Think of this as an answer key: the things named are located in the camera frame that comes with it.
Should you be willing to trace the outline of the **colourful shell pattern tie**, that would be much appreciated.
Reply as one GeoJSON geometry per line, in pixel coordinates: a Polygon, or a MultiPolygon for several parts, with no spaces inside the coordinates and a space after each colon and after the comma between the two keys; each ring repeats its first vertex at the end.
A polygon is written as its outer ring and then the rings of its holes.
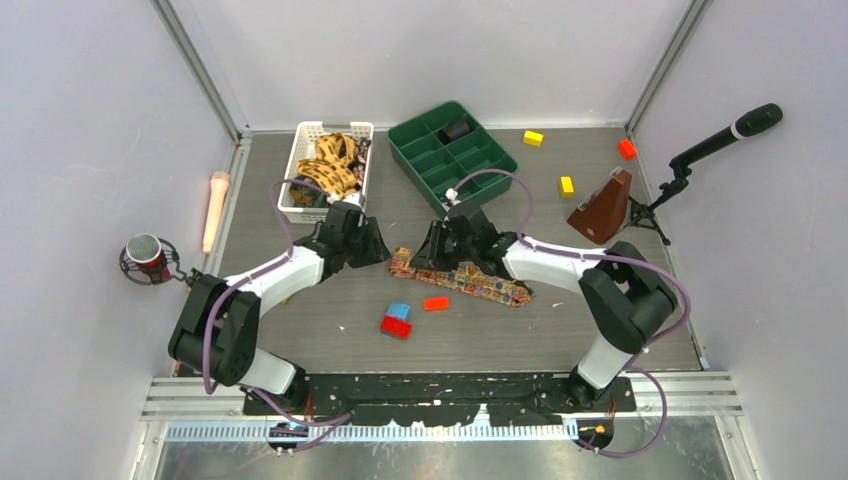
{"type": "Polygon", "coordinates": [[[396,248],[388,266],[389,273],[511,307],[522,307],[535,298],[534,291],[525,283],[484,274],[474,265],[460,265],[451,271],[436,271],[412,267],[411,259],[410,249],[396,248]]]}

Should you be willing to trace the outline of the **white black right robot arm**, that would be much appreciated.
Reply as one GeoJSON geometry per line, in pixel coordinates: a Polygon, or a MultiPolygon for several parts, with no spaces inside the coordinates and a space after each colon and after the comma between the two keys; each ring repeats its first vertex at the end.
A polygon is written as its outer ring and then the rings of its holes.
{"type": "Polygon", "coordinates": [[[584,298],[599,333],[564,385],[567,397],[584,410],[596,410],[610,398],[612,381],[678,305],[656,268],[630,243],[573,249],[540,242],[498,230],[471,203],[450,208],[432,223],[410,265],[448,272],[463,262],[489,276],[541,282],[584,298]]]}

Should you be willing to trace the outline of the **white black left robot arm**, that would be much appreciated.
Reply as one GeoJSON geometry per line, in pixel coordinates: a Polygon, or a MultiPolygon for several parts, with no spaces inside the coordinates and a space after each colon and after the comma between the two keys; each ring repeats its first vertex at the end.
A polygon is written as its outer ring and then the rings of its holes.
{"type": "Polygon", "coordinates": [[[242,274],[195,277],[168,344],[169,355],[201,375],[206,393],[240,385],[268,393],[280,412],[298,412],[307,398],[301,368],[259,348],[262,317],[283,300],[328,280],[344,267],[391,257],[378,221],[358,205],[333,205],[313,231],[279,256],[242,274]]]}

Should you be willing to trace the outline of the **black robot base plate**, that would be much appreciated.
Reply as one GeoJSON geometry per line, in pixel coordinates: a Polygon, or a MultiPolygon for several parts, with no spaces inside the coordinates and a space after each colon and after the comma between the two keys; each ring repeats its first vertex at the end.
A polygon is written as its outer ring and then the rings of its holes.
{"type": "Polygon", "coordinates": [[[567,414],[606,417],[636,409],[625,377],[596,392],[550,372],[299,374],[282,394],[241,390],[248,416],[284,411],[354,426],[466,426],[481,415],[496,427],[545,426],[567,414]]]}

